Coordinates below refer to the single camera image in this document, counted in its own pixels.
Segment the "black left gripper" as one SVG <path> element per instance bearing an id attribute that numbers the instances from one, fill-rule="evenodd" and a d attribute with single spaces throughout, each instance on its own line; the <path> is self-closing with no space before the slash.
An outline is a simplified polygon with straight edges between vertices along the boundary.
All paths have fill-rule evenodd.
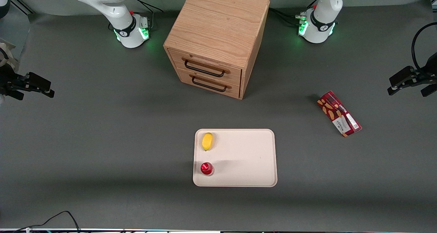
<path id="1" fill-rule="evenodd" d="M 437 53 L 430 56 L 423 67 L 420 67 L 415 59 L 415 67 L 418 74 L 412 66 L 407 66 L 389 78 L 391 86 L 387 89 L 387 92 L 390 96 L 403 88 L 415 86 L 417 79 L 420 82 L 429 83 L 420 91 L 423 97 L 437 91 Z"/>

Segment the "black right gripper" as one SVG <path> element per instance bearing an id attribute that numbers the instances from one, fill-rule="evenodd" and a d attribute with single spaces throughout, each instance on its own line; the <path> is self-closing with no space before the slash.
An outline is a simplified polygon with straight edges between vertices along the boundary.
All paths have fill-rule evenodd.
<path id="1" fill-rule="evenodd" d="M 16 90 L 8 90 L 8 85 L 14 88 L 25 90 L 27 92 L 39 92 L 43 95 L 53 98 L 55 92 L 51 89 L 51 82 L 47 79 L 29 72 L 25 76 L 14 72 L 12 67 L 0 68 L 0 93 L 3 96 L 9 96 L 19 101 L 22 101 L 24 94 Z"/>

